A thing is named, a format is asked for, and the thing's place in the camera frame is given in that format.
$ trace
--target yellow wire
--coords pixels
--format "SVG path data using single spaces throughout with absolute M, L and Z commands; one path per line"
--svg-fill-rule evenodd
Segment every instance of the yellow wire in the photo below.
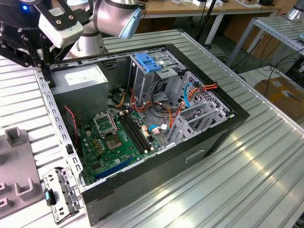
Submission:
M 119 108 L 120 106 L 123 105 L 123 103 L 124 103 L 124 96 L 125 96 L 125 93 L 123 94 L 122 101 L 118 105 L 116 105 L 115 107 Z

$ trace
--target metal bracket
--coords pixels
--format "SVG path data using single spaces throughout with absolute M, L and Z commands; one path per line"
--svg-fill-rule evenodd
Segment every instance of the metal bracket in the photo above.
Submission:
M 56 203 L 51 206 L 51 210 L 56 224 L 74 216 L 83 207 L 77 182 L 70 168 L 54 168 L 43 176 L 43 181 L 47 190 L 54 193 Z

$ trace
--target label sticker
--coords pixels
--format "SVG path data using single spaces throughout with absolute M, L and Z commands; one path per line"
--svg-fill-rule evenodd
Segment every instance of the label sticker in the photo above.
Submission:
M 60 16 L 62 14 L 64 14 L 63 10 L 61 8 L 54 8 L 54 9 L 50 9 L 49 12 L 53 15 L 53 16 Z
M 275 85 L 275 87 L 281 87 L 282 86 L 282 84 L 278 81 L 271 81 L 271 82 L 272 82 L 272 84 Z
M 291 94 L 289 91 L 282 91 L 282 93 L 283 93 L 285 96 L 289 96 L 289 94 Z
M 80 70 L 65 75 L 66 81 L 69 86 L 73 86 L 79 83 L 89 82 L 97 80 L 100 76 L 100 72 L 96 68 Z
M 164 129 L 164 130 L 166 130 L 166 129 L 167 129 L 167 126 L 168 126 L 168 125 L 166 125 L 166 124 L 163 123 L 163 124 L 161 125 L 161 128 Z

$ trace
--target metal table surface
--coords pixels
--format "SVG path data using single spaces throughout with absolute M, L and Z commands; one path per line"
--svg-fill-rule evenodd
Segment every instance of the metal table surface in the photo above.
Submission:
M 271 36 L 277 38 L 288 47 L 298 51 L 299 54 L 304 54 L 304 42 L 299 40 L 299 35 L 304 34 L 304 22 L 292 22 L 285 17 L 264 17 L 264 18 L 253 18 L 245 30 L 243 36 L 239 40 L 237 46 L 233 50 L 227 66 L 231 66 L 233 60 L 237 56 L 238 52 L 244 45 L 247 37 L 254 26 L 259 27 L 261 30 L 255 40 L 252 42 L 248 53 L 256 46 L 257 42 L 261 39 L 262 35 L 266 32 Z
M 185 33 L 105 39 L 110 52 L 165 43 L 175 44 L 218 81 L 250 117 L 216 153 L 95 227 L 291 227 L 304 211 L 304 130 Z M 33 70 L 3 58 L 0 66 L 0 133 L 15 125 L 28 130 L 40 178 L 66 166 Z M 55 223 L 42 200 L 2 219 L 0 226 Z M 58 227 L 89 227 L 84 209 Z

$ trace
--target orange wire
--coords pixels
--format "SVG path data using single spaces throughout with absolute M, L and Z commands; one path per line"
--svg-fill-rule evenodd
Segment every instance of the orange wire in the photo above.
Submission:
M 172 120 L 172 123 L 169 122 L 169 127 L 170 127 L 170 128 L 172 127 L 174 121 L 176 120 L 177 115 L 180 113 L 180 111 L 181 111 L 183 105 L 184 105 L 184 102 L 182 101 L 181 104 L 180 104 L 180 107 L 178 108 L 178 110 L 177 110 L 177 112 L 176 112 L 176 114 L 175 114 L 174 119 Z

